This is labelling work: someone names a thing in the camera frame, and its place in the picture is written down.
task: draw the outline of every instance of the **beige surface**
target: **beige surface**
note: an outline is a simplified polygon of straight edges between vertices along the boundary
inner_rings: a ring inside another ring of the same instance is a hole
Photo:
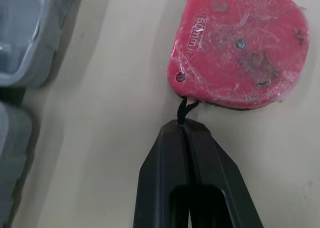
[[[201,105],[191,114],[238,164],[266,228],[320,224],[319,0],[294,1],[308,9],[312,41],[290,96],[249,112]],[[140,166],[180,102],[166,69],[185,4],[72,5],[49,83],[25,95],[40,129],[15,228],[132,227]]]

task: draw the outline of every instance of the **screw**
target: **screw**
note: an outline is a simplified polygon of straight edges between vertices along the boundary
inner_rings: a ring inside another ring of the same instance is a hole
[[[181,83],[185,80],[185,75],[182,72],[179,72],[178,74],[176,74],[175,79],[177,82]]]
[[[235,47],[237,47],[239,50],[242,50],[243,48],[246,47],[246,42],[243,39],[239,39],[236,43],[235,43]]]

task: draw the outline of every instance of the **red plastic case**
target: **red plastic case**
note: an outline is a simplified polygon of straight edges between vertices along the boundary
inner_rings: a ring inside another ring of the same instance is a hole
[[[308,23],[292,0],[188,0],[167,78],[181,96],[254,109],[292,90],[308,49]]]

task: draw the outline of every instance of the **black cord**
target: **black cord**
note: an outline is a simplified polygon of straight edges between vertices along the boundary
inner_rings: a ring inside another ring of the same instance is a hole
[[[177,112],[177,120],[176,120],[177,124],[180,126],[183,125],[185,123],[185,119],[188,113],[192,109],[196,108],[199,105],[199,103],[200,101],[197,100],[195,103],[187,105],[187,97],[183,96]]]

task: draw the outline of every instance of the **gray plastic bin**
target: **gray plastic bin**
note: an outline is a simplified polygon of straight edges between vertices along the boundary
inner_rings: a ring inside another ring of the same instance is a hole
[[[48,77],[71,0],[0,0],[0,86]]]
[[[0,227],[11,212],[12,196],[27,160],[31,132],[32,122],[27,113],[0,102]]]

